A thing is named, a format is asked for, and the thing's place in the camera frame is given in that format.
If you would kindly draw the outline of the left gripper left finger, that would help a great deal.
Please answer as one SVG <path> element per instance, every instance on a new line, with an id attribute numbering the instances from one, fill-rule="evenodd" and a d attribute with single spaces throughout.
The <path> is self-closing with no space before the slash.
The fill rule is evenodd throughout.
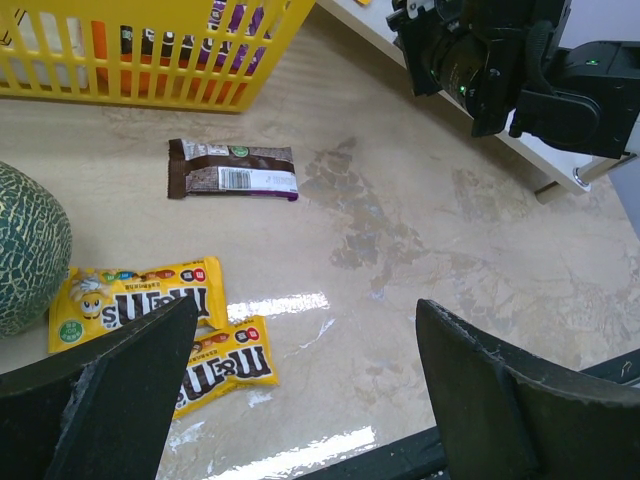
<path id="1" fill-rule="evenodd" d="M 2 374 L 2 478 L 155 478 L 196 326 L 184 297 Z"/>

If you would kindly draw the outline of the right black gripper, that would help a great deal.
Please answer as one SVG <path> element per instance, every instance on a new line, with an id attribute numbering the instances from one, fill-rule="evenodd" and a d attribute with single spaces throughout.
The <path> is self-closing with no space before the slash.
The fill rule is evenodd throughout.
<path id="1" fill-rule="evenodd" d="M 474 137 L 502 132 L 524 90 L 551 96 L 545 70 L 570 13 L 568 1 L 395 1 L 395 33 L 415 95 L 447 93 Z"/>

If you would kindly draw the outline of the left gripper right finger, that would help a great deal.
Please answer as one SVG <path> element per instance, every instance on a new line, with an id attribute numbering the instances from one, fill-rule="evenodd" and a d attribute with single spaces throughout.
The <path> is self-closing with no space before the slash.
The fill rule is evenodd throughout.
<path id="1" fill-rule="evenodd" d="M 574 371 L 432 300 L 416 335 L 451 478 L 638 478 L 638 351 Z"/>

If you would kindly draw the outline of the yellow M&M's bag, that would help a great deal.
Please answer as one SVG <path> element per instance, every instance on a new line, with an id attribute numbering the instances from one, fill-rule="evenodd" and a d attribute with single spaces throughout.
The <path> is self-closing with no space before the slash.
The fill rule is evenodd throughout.
<path id="1" fill-rule="evenodd" d="M 234 390 L 278 383 L 266 318 L 252 316 L 194 340 L 173 418 Z"/>
<path id="2" fill-rule="evenodd" d="M 71 267 L 48 313 L 48 352 L 63 352 L 180 298 L 195 302 L 200 326 L 228 324 L 216 257 L 142 271 Z"/>

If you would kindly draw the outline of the brown chocolate bar wrapper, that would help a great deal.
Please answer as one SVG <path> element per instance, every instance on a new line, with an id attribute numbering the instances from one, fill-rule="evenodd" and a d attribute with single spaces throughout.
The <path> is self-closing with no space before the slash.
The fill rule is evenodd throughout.
<path id="1" fill-rule="evenodd" d="M 299 197 L 292 150 L 198 143 L 172 139 L 168 149 L 167 197 Z"/>

